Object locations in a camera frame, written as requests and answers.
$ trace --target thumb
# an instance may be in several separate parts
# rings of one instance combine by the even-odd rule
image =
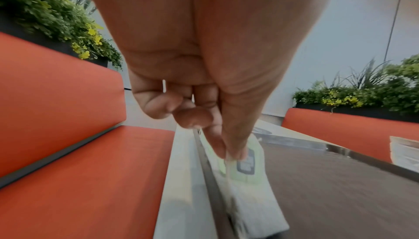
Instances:
[[[252,133],[263,106],[271,91],[258,93],[241,93],[232,95],[221,92],[221,115],[223,129],[221,137],[227,153],[237,160],[247,156],[247,139]]]

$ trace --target orange cushion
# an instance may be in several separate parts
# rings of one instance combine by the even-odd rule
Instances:
[[[152,238],[173,137],[120,126],[0,189],[0,237]]]
[[[0,33],[0,177],[126,119],[119,73]]]
[[[310,109],[288,109],[282,126],[390,163],[390,136],[419,140],[417,123]]]

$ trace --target black planter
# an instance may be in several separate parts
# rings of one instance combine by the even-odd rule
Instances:
[[[21,38],[26,41],[30,41],[40,46],[44,46],[46,48],[59,51],[76,58],[79,57],[78,54],[75,53],[71,48],[70,43],[54,41],[38,31],[31,34],[27,32],[22,26],[16,24],[13,21],[13,18],[4,11],[0,11],[0,32]],[[103,67],[108,67],[108,61],[103,57],[99,57],[97,59],[86,59],[85,61],[89,61]]]
[[[347,106],[339,106],[339,107],[333,108],[331,106],[326,106],[323,104],[297,103],[295,108],[319,110],[319,111],[341,113],[341,114],[348,114],[348,115],[354,115],[354,116],[364,116],[364,117],[383,119],[383,120],[385,119],[385,120],[397,120],[397,121],[404,121],[404,122],[419,123],[419,115],[414,115],[414,114],[402,115],[398,112],[390,111],[385,108],[377,108],[377,107],[351,108]]]

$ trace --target metal edge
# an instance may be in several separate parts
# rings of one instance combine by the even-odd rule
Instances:
[[[391,164],[385,161],[378,160],[365,154],[357,153],[350,149],[340,147],[333,144],[314,142],[310,140],[302,140],[290,137],[283,137],[272,134],[254,133],[254,135],[261,139],[263,143],[270,143],[276,145],[283,145],[293,148],[303,148],[307,150],[333,152],[354,159],[364,164],[371,165],[383,171],[395,174],[397,176],[412,180],[419,183],[419,173],[400,167],[395,164]]]
[[[214,177],[210,162],[205,154],[204,146],[199,138],[198,130],[193,130],[196,149],[208,192],[209,204],[214,217],[215,228],[219,239],[237,239],[227,216],[226,206],[223,197]]]
[[[42,158],[42,159],[40,159],[40,160],[38,160],[34,163],[31,163],[30,165],[27,165],[27,166],[25,166],[21,169],[18,169],[14,172],[11,172],[11,173],[9,173],[5,176],[0,177],[0,188],[3,188],[5,186],[7,186],[8,184],[11,184],[11,183],[21,179],[22,177],[24,177],[24,176],[40,169],[40,168],[46,166],[47,164],[52,163],[53,161],[71,153],[72,151],[77,150],[78,148],[82,147],[83,145],[85,145],[85,144],[93,141],[94,139],[104,135],[105,133],[119,127],[122,123],[123,122],[118,123],[117,125],[112,126],[109,129],[106,129],[104,131],[101,131],[101,132],[93,135],[93,136],[85,138],[84,140],[79,141],[78,143],[75,143],[71,146],[68,146],[68,147],[66,147],[66,148],[64,148],[64,149],[62,149],[58,152],[55,152],[55,153],[53,153],[53,154],[51,154],[51,155],[49,155],[45,158]]]

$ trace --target floor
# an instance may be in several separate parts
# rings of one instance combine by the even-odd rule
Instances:
[[[154,120],[145,115],[135,101],[131,91],[125,90],[125,103],[127,108],[127,120],[124,122],[124,125],[141,126],[161,130],[176,130],[176,122],[172,116],[162,120]],[[260,119],[280,126],[284,118],[262,114]]]

